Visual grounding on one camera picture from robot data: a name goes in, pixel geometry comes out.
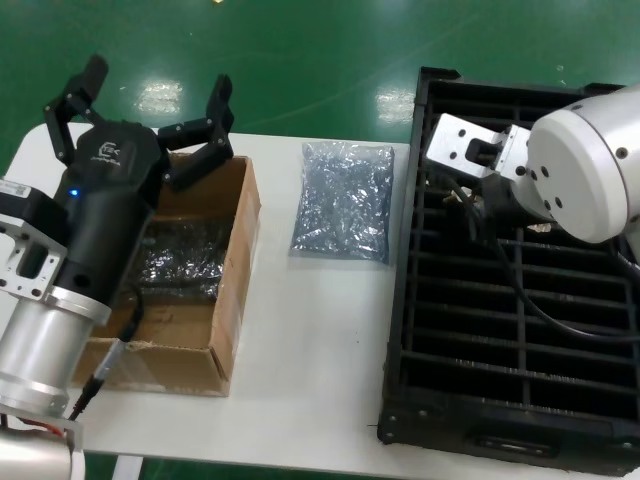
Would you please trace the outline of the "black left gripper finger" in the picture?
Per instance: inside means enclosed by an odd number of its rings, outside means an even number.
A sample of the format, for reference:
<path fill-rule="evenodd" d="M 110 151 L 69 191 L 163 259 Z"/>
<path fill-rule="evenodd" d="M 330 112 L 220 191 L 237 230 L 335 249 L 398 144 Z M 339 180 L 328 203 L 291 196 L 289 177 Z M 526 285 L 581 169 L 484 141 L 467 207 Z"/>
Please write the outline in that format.
<path fill-rule="evenodd" d="M 74 162 L 75 147 L 68 127 L 73 118 L 81 116 L 93 126 L 104 122 L 92 105 L 108 70 L 108 64 L 102 56 L 91 56 L 84 70 L 73 75 L 62 93 L 44 107 L 44 119 L 54 154 L 65 166 Z"/>
<path fill-rule="evenodd" d="M 234 122 L 229 107 L 232 89 L 230 77 L 219 75 L 203 118 L 158 130 L 158 141 L 168 151 L 200 145 L 198 150 L 188 154 L 164 174 L 165 182 L 174 192 L 189 189 L 234 156 L 229 140 Z"/>

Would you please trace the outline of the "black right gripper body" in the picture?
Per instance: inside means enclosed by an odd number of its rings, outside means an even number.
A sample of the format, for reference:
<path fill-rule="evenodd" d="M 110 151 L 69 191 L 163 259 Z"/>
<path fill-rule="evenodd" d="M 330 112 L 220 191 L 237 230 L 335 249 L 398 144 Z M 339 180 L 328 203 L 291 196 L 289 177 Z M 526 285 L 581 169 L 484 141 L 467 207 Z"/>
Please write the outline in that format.
<path fill-rule="evenodd" d="M 481 180 L 485 216 L 495 223 L 520 223 L 523 210 L 512 192 L 511 182 L 499 174 Z"/>

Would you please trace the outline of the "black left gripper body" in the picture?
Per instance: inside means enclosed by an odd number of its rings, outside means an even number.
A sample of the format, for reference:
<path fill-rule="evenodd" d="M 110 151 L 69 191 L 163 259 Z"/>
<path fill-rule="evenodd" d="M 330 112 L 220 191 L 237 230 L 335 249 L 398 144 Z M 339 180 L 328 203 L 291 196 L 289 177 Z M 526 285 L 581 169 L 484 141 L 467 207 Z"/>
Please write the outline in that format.
<path fill-rule="evenodd" d="M 158 207 L 167 150 L 138 123 L 107 121 L 80 135 L 55 200 L 68 213 L 55 284 L 111 306 Z"/>

